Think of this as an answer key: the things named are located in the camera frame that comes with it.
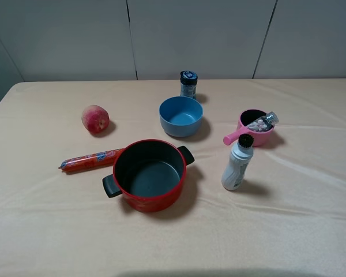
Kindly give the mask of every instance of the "black lid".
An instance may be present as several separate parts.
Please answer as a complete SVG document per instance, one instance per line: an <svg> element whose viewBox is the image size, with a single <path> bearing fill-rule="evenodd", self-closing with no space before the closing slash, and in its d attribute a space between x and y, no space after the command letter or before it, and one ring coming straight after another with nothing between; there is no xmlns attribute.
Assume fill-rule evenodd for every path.
<svg viewBox="0 0 346 277"><path fill-rule="evenodd" d="M242 134L238 138L238 144L242 146L243 148L248 148L252 146L254 143L254 138L251 137L249 134Z"/></svg>
<svg viewBox="0 0 346 277"><path fill-rule="evenodd" d="M197 74L193 71L181 71L180 82L183 85L196 85L197 84Z"/></svg>

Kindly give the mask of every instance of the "pot handle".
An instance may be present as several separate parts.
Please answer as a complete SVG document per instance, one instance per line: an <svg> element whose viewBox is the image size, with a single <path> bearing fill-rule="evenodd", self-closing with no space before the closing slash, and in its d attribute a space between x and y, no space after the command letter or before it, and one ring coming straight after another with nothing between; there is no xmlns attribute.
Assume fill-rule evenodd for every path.
<svg viewBox="0 0 346 277"><path fill-rule="evenodd" d="M118 186L114 182L113 175L109 175L103 178L103 186L109 198L122 194L122 191L118 188Z"/></svg>
<svg viewBox="0 0 346 277"><path fill-rule="evenodd" d="M190 150L187 149L187 147L180 146L178 147L178 150L182 153L183 157L185 158L187 166L195 161L194 156L191 154Z"/></svg>
<svg viewBox="0 0 346 277"><path fill-rule="evenodd" d="M225 145L231 145L235 140L238 140L241 134L247 134L250 130L246 127L241 127L237 131L225 136L223 142Z"/></svg>

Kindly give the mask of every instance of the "jar lid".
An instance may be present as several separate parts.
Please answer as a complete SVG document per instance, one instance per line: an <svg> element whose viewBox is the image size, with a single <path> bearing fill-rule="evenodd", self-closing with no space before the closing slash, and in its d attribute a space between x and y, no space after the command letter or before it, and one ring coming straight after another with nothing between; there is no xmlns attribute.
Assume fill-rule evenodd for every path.
<svg viewBox="0 0 346 277"><path fill-rule="evenodd" d="M277 124L279 122L279 119L278 117L276 116L276 114L274 112L270 112L270 113L267 113L266 116L265 116L266 120L268 120L268 122L270 124L272 124L273 126L275 126L275 124Z"/></svg>
<svg viewBox="0 0 346 277"><path fill-rule="evenodd" d="M196 85L197 74L193 71L182 71L180 73L180 82L183 85Z"/></svg>

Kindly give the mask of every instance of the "cookware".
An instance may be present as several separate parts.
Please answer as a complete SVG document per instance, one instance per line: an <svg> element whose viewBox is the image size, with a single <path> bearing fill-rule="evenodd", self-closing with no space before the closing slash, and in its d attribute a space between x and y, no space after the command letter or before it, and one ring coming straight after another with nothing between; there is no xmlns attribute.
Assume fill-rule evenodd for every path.
<svg viewBox="0 0 346 277"><path fill-rule="evenodd" d="M162 140L141 140L127 146L114 162L113 175L103 179L106 194L120 194L140 212L156 212L179 197L186 166L195 160L184 147Z"/></svg>
<svg viewBox="0 0 346 277"><path fill-rule="evenodd" d="M237 140L241 134L250 134L254 138L253 146L260 146L268 140L270 134L274 130L272 126L271 130L266 132L254 132L249 130L246 126L259 117L266 115L266 112L256 109L246 110L239 116L237 131L224 137L223 142L225 145L230 145L233 141Z"/></svg>
<svg viewBox="0 0 346 277"><path fill-rule="evenodd" d="M161 127L174 137L188 137L196 133L203 113L200 103L185 96L168 98L159 108Z"/></svg>

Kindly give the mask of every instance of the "small pink saucepan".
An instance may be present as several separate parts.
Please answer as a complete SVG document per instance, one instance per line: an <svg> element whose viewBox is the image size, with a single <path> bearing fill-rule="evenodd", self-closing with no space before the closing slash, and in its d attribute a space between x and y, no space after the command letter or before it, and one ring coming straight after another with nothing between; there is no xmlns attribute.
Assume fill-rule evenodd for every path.
<svg viewBox="0 0 346 277"><path fill-rule="evenodd" d="M256 109L246 110L239 116L237 131L225 136L223 142L225 145L231 145L241 134L250 134L254 138L253 146L260 146L268 140L270 134L274 130L274 126L266 132L254 132L249 130L246 126L259 117L266 115L266 112Z"/></svg>

